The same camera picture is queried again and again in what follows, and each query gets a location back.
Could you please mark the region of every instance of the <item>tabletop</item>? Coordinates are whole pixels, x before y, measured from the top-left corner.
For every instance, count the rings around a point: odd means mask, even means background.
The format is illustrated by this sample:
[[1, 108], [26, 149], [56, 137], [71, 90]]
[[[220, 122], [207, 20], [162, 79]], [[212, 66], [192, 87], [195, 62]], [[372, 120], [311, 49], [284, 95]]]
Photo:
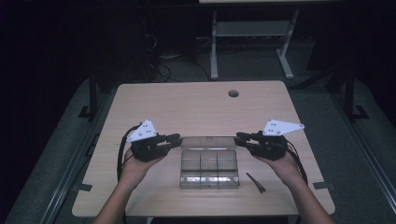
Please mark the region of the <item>tabletop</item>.
[[[231, 97], [229, 91], [238, 92]], [[235, 81], [124, 84], [119, 86], [92, 155], [83, 184], [73, 206], [77, 217], [96, 216], [117, 184], [120, 140], [131, 127], [151, 119], [159, 134], [188, 136], [235, 136], [256, 133], [268, 119], [300, 123], [283, 82]], [[298, 149], [309, 187], [328, 213], [334, 204], [323, 182], [304, 130], [285, 134]], [[126, 207], [127, 216], [222, 217], [297, 215], [289, 190], [274, 172], [251, 157], [245, 148], [236, 149], [240, 186], [238, 189], [181, 189], [181, 148], [148, 171], [134, 190]], [[265, 188], [261, 194], [248, 178], [249, 172]]]

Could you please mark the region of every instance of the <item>table leg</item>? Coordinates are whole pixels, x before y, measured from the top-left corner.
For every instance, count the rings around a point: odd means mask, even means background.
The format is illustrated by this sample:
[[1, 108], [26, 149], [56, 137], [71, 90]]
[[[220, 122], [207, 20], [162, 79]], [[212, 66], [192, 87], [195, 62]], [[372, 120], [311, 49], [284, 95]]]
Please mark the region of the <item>table leg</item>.
[[210, 77], [212, 80], [217, 80], [219, 78], [218, 74], [218, 57], [216, 55], [216, 30], [217, 30], [217, 12], [213, 12], [213, 22], [212, 22], [212, 51], [210, 52]]
[[289, 42], [291, 40], [291, 36], [294, 31], [294, 27], [295, 27], [295, 24], [297, 21], [299, 11], [300, 11], [299, 9], [294, 10], [293, 15], [291, 16], [288, 30], [286, 32], [285, 43], [283, 44], [281, 49], [276, 50], [277, 57], [279, 58], [280, 64], [282, 65], [283, 71], [285, 72], [287, 79], [294, 78], [293, 73], [291, 72], [288, 60], [286, 59], [286, 51], [288, 50], [288, 47], [289, 47]]

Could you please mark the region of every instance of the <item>round hole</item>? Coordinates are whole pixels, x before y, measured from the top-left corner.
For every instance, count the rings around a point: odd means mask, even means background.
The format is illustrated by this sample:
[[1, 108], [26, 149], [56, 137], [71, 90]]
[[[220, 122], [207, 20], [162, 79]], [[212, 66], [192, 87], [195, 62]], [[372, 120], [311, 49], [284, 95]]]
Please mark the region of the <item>round hole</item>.
[[235, 90], [231, 90], [231, 91], [228, 91], [228, 95], [235, 98], [239, 95], [239, 92], [235, 91]]

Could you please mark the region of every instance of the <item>small tool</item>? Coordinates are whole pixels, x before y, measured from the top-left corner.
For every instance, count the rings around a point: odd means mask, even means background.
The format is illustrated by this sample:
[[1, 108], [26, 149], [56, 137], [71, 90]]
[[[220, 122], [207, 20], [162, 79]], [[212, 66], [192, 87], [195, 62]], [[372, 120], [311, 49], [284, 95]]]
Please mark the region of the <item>small tool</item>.
[[247, 176], [253, 181], [253, 183], [257, 186], [257, 189], [259, 189], [260, 193], [265, 192], [265, 188], [257, 181], [253, 176], [251, 176], [249, 173], [247, 173]]

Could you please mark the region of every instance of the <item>dark background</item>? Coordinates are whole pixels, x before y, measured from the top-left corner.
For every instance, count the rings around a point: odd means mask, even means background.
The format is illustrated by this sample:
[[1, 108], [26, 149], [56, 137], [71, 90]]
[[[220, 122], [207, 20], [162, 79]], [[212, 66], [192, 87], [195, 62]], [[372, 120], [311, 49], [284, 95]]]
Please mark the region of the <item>dark background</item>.
[[[357, 78], [396, 124], [395, 3], [347, 2], [351, 4], [326, 11], [324, 21], [308, 19], [322, 15], [319, 9], [302, 11], [293, 38], [318, 41], [308, 69], [325, 69], [346, 54], [354, 59]], [[158, 36], [163, 50], [193, 48], [196, 35], [210, 34], [201, 27], [210, 24], [210, 12], [157, 11], [146, 27], [140, 13], [91, 8], [96, 6], [98, 1], [0, 2], [0, 221], [82, 81], [95, 73], [102, 91], [124, 82], [150, 82], [149, 62], [155, 59], [145, 51], [145, 29]]]

